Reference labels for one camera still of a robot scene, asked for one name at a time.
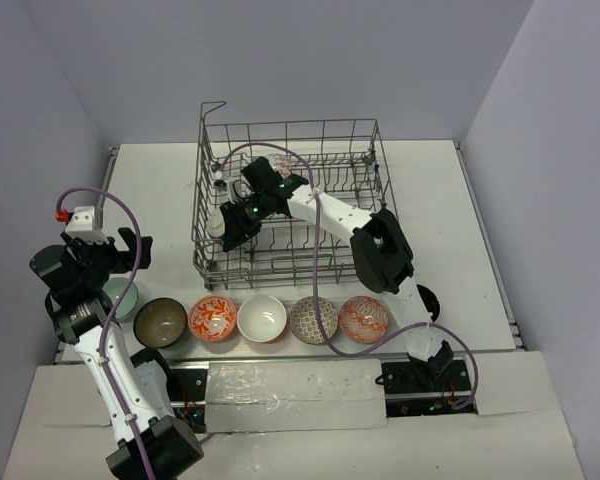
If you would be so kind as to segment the blue triangle pattern bowl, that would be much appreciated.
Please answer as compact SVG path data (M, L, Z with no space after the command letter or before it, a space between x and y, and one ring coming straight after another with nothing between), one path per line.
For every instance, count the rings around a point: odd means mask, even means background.
M206 224L206 231L211 238L221 239L225 234L225 220L220 208L214 209Z

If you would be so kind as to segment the white bowl red diamond pattern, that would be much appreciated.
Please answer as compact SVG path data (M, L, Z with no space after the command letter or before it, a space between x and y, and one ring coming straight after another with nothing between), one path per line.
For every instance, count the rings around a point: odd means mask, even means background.
M266 156L272 169L279 173L282 178L287 178L292 174L292 159L283 154L268 154Z

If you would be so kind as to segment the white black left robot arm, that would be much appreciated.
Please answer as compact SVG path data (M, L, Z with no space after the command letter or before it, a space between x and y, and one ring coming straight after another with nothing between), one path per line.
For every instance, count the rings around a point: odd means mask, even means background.
M175 373L155 349L129 354L104 291L113 273L135 275L151 264L150 236L119 229L98 243L62 234L62 244L34 255L29 267L47 286L44 304L58 339L71 346L94 378L107 408L116 449L107 459L118 479L176 479L204 456L192 428L169 400Z

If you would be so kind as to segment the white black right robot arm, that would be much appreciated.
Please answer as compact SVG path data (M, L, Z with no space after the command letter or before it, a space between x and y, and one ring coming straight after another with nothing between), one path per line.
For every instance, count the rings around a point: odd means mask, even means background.
M247 197L230 197L216 209L217 219L207 230L230 252L255 237L264 219L272 215L310 223L316 229L314 253L320 250L320 233L326 232L350 247L357 279L376 293L398 294L405 285L416 305L416 322L404 327L414 336L407 355L416 363L415 382L426 391L439 389L449 378L453 354L449 342L431 331L435 315L427 309L414 279L414 254L396 216L382 207L376 212L350 205L316 188L311 176L284 177L269 160L258 157L239 176L249 189Z

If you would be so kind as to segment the pale green bowl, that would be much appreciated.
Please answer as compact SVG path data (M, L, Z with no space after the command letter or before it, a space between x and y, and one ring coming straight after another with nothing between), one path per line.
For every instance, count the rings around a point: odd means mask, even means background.
M134 283L131 283L127 290L128 280L126 278L111 278L104 287L103 291L114 306L118 303L115 311L115 320L124 321L134 310L138 302L138 289Z

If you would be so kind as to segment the dark bowl beige inside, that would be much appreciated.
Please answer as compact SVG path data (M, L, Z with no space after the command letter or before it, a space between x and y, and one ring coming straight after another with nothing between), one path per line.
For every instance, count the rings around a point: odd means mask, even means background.
M143 346L161 349L173 345L187 327L187 313L181 303L172 298L149 301L137 312L133 333Z

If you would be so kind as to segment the plain white bowl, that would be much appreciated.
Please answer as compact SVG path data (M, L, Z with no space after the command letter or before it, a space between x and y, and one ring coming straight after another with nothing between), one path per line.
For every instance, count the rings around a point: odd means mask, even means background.
M277 339L287 325L287 312L280 300L270 295L256 295L238 309L237 327L244 338L256 343Z

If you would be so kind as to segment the orange floral pattern bowl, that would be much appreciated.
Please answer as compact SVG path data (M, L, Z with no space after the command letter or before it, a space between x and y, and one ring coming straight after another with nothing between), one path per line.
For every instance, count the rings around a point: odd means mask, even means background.
M191 334L203 342L227 339L237 324L237 308L228 298L209 295L198 300L188 314Z

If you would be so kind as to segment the grey geometric pattern bowl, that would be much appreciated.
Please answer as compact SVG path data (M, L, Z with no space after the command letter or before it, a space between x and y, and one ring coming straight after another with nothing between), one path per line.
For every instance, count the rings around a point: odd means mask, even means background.
M338 329L338 312L335 306L325 298L319 298L322 329L331 339ZM305 297L296 302L289 312L289 324L294 336L309 345L325 342L315 309L315 299Z

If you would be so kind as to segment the orange diamond pattern bowl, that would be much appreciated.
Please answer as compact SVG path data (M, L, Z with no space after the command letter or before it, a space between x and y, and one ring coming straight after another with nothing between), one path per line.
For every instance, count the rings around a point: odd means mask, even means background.
M341 306L339 326L351 340L361 344L379 341L389 329L389 313L376 299L355 296Z

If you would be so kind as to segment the grey taped cover panel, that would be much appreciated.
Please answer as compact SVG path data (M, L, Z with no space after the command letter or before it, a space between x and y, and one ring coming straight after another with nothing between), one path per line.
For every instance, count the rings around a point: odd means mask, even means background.
M361 430L387 426L376 359L212 363L210 433Z

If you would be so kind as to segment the black bowl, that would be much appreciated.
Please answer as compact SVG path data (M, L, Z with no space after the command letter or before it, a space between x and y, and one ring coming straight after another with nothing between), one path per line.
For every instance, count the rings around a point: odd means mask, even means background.
M436 322L441 312L441 305L436 294L428 287L418 284L417 290L422 302L429 313L432 322Z

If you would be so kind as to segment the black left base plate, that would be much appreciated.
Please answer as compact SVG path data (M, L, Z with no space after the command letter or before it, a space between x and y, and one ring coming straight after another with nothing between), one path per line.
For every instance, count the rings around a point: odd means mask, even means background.
M171 365L167 393L176 416L196 434L206 434L207 364Z

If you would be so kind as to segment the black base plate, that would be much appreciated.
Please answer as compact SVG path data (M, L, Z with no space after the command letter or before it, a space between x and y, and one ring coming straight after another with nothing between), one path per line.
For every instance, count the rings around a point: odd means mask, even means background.
M196 434L206 434L207 364L171 365L167 393L176 416Z
M471 391L464 360L456 359L440 378L432 380L409 361L383 361L375 383L384 389L389 418L438 416L477 412L470 404L454 410L452 405Z

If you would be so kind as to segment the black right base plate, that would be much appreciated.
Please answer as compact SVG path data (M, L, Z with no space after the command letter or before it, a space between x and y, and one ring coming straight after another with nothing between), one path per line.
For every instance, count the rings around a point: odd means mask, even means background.
M477 412L470 404L454 410L452 405L471 391L464 360L456 359L440 378L432 380L409 361L383 361L375 383L384 389L389 418L438 416Z

